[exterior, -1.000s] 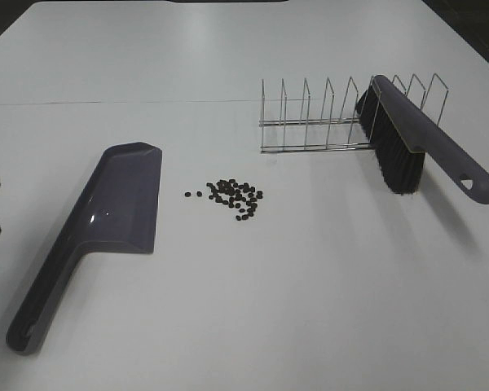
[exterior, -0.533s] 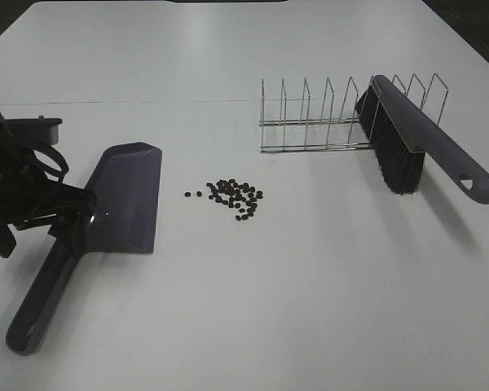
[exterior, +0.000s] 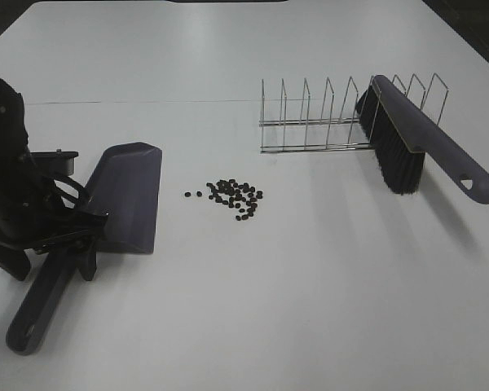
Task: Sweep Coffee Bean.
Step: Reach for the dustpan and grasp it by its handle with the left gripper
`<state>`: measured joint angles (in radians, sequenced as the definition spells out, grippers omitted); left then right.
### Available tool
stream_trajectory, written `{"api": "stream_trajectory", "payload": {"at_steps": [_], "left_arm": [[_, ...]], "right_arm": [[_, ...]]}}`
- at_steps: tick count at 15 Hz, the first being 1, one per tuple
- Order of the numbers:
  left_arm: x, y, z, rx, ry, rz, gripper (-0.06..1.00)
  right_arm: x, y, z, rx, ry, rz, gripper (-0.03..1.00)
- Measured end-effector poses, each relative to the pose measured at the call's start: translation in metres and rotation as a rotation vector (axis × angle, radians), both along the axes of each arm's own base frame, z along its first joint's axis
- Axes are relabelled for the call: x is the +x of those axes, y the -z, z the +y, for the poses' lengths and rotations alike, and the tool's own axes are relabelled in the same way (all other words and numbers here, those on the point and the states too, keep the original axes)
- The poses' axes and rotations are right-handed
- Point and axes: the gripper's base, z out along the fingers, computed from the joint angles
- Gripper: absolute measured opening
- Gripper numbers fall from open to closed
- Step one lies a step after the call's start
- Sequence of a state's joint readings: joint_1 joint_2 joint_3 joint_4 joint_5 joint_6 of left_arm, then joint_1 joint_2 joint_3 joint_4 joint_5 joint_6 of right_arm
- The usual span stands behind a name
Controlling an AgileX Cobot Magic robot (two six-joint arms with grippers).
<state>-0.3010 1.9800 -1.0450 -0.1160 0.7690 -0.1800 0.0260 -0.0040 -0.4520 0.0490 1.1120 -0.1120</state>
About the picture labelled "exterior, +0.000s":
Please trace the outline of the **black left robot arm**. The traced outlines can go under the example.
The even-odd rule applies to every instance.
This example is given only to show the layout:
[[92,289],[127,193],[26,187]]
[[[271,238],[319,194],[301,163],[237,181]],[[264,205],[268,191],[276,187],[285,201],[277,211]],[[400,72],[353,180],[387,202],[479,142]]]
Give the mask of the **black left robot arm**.
[[83,211],[90,193],[64,166],[76,152],[29,150],[21,93],[0,78],[0,268],[24,280],[26,250],[88,253],[107,218]]

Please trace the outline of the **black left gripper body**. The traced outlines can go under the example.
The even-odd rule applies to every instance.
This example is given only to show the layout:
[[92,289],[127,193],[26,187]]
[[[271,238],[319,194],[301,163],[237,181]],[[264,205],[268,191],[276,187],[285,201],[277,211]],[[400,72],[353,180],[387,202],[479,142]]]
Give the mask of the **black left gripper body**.
[[48,251],[102,237],[107,215],[84,211],[90,195],[70,176],[41,171],[30,152],[0,153],[0,245]]

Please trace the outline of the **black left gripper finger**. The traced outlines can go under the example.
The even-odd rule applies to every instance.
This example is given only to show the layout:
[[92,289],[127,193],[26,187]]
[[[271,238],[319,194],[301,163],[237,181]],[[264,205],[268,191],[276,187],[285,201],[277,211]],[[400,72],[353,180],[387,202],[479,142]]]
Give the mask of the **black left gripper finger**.
[[92,281],[97,271],[97,240],[94,238],[80,239],[75,243],[73,252],[82,278],[85,281]]
[[14,279],[23,281],[31,271],[31,263],[24,250],[0,245],[0,268]]

